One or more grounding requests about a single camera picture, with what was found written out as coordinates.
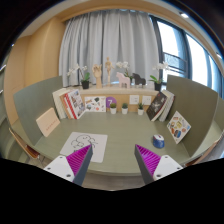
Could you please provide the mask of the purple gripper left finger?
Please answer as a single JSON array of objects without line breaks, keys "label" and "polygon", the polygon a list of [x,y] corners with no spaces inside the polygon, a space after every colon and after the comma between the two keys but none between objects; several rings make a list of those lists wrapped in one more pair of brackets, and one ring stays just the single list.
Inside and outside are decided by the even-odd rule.
[{"label": "purple gripper left finger", "polygon": [[92,145],[87,145],[68,156],[59,155],[44,170],[81,186],[92,155]]}]

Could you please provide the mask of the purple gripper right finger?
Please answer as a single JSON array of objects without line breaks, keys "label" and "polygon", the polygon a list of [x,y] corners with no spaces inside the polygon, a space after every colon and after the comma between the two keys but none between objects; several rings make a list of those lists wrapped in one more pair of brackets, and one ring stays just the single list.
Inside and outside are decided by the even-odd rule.
[{"label": "purple gripper right finger", "polygon": [[145,184],[152,183],[182,169],[182,166],[169,155],[159,156],[140,145],[135,145],[134,154]]}]

